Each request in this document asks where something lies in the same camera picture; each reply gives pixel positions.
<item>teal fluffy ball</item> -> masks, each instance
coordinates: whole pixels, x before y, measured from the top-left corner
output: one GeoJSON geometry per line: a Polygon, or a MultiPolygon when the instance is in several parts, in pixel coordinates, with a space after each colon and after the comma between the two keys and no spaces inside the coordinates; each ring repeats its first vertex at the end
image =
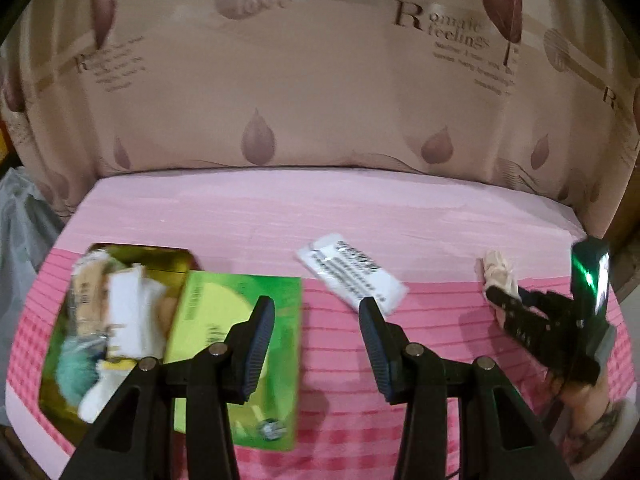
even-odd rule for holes
{"type": "Polygon", "coordinates": [[[79,346],[78,338],[68,337],[56,368],[56,383],[66,403],[77,408],[89,389],[98,381],[95,365],[98,357],[79,346]]]}

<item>white plastic package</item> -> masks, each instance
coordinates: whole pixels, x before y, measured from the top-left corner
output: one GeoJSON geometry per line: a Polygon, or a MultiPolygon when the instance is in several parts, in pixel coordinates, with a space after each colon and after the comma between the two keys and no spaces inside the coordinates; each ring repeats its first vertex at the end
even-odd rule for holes
{"type": "Polygon", "coordinates": [[[360,301],[372,296],[380,312],[389,316],[407,292],[403,283],[339,234],[324,236],[303,247],[298,258],[356,312],[360,301]]]}

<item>beige cloth object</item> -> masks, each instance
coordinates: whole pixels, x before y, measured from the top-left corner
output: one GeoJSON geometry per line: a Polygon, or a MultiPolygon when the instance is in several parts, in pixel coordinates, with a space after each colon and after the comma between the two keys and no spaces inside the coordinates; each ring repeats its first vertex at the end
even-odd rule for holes
{"type": "Polygon", "coordinates": [[[602,235],[640,139],[601,0],[33,0],[1,52],[61,216],[115,173],[365,166],[549,196],[602,235]]]}

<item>light pink cloth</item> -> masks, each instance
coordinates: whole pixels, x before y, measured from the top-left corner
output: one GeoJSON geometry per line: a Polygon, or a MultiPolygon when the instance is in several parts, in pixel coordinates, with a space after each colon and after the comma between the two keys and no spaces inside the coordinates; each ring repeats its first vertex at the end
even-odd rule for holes
{"type": "MultiPolygon", "coordinates": [[[[72,451],[41,414],[37,391],[71,262],[90,244],[185,247],[205,270],[306,277],[294,251],[329,232],[340,232],[409,284],[390,320],[410,339],[449,359],[491,355],[527,402],[539,407],[545,400],[538,388],[541,367],[493,321],[476,259],[500,249],[519,276],[535,278],[523,285],[567,293],[569,247],[582,234],[564,206],[499,188],[376,171],[126,176],[101,181],[88,195],[30,292],[7,399],[28,451],[53,479],[72,451]]],[[[304,285],[298,446],[287,454],[237,448],[242,478],[391,478],[404,407],[386,405],[377,392],[353,311],[321,283],[304,285]]],[[[619,397],[632,385],[633,371],[613,296],[609,318],[618,326],[609,377],[619,397]]],[[[457,468],[458,449],[451,409],[449,472],[457,468]]]]}

